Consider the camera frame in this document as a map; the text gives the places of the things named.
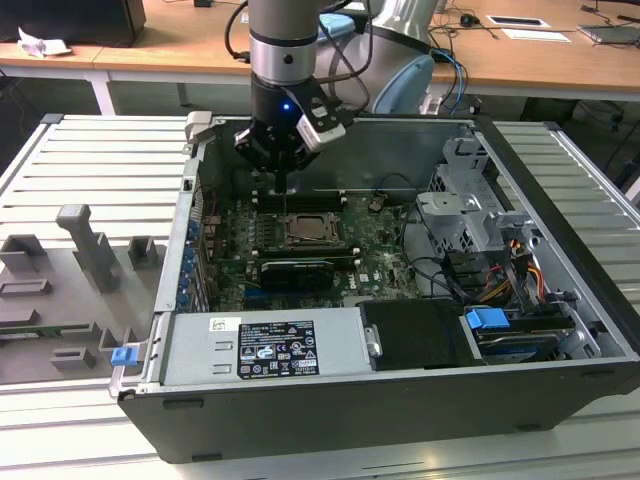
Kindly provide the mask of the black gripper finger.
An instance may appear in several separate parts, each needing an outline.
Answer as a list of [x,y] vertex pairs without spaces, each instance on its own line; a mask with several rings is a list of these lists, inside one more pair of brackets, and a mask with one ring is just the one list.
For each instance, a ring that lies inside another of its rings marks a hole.
[[277,135],[250,127],[234,134],[234,148],[255,170],[273,174],[275,192],[283,192],[283,144]]
[[304,170],[319,156],[318,152],[311,152],[306,146],[300,145],[295,149],[288,149],[282,154],[282,192],[288,190],[288,175]]

